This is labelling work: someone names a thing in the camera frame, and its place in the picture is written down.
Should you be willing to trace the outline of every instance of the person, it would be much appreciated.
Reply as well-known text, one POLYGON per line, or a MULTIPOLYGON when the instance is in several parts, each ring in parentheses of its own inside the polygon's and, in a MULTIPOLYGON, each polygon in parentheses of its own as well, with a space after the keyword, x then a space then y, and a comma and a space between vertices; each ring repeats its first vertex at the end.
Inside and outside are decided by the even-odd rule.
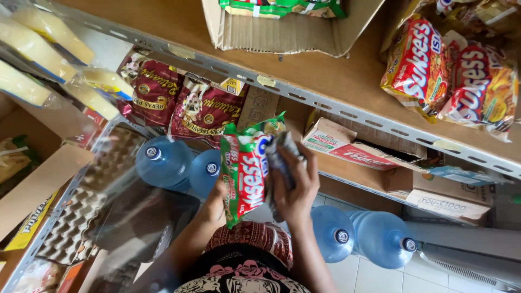
POLYGON ((178 277, 175 293, 335 293, 318 248, 310 212, 320 187, 316 156, 298 143, 304 165, 284 148, 296 188, 289 191, 277 170, 274 200, 290 235, 273 223, 239 222, 226 227, 226 186, 217 180, 195 218, 168 250, 178 277))

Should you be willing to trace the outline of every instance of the blue water jug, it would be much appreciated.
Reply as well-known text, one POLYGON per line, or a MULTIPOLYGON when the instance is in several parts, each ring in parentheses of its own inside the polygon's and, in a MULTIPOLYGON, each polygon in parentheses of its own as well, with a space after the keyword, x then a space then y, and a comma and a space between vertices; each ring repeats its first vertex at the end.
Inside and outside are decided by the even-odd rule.
POLYGON ((407 226, 399 217, 388 212, 350 213, 355 229, 356 253, 373 264, 396 269, 403 267, 416 250, 407 226))
POLYGON ((202 198, 208 198, 208 194, 219 177, 221 168, 221 152, 219 150, 207 150, 195 157, 190 170, 190 185, 195 193, 202 198))
POLYGON ((159 136, 138 150, 135 167, 141 179, 150 185, 186 192, 190 189, 188 176, 193 160, 194 154, 186 143, 159 136))
POLYGON ((354 228, 349 217, 331 205, 311 210, 313 231, 322 257, 327 263, 344 260, 353 251, 354 228))

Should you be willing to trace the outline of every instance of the red printed box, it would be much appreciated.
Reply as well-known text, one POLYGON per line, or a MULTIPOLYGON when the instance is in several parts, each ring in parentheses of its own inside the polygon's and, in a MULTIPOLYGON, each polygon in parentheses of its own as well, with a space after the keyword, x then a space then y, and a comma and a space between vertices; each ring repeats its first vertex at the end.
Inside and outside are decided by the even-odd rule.
POLYGON ((403 166, 420 173, 427 173, 426 170, 413 165, 414 162, 421 160, 420 157, 357 140, 356 135, 355 131, 320 118, 308 131, 302 143, 317 152, 377 170, 403 166))

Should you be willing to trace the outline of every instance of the patterned skirt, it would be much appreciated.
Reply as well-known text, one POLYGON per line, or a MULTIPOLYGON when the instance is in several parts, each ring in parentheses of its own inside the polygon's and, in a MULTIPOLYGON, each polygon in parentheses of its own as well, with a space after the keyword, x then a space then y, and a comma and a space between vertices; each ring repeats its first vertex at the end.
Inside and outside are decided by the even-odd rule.
POLYGON ((204 251, 230 243, 253 245, 273 254, 288 270, 293 266, 291 236, 271 222, 241 221, 231 229, 223 226, 215 231, 204 251))

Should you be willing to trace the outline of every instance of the hand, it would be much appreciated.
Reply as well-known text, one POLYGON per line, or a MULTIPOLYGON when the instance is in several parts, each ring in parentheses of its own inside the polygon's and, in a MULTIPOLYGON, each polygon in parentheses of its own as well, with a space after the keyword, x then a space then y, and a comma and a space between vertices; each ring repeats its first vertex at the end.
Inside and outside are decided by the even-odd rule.
POLYGON ((222 176, 219 176, 198 213, 200 219, 215 226, 215 229, 223 227, 226 224, 225 199, 226 184, 223 182, 222 176))
POLYGON ((311 206, 320 187, 315 154, 299 142, 296 143, 296 146, 300 153, 306 157, 307 167, 294 154, 285 148, 278 147, 279 153, 288 163, 291 174, 295 179, 295 189, 288 190, 280 171, 275 169, 273 172, 274 198, 277 210, 288 223, 290 231, 312 224, 311 206))

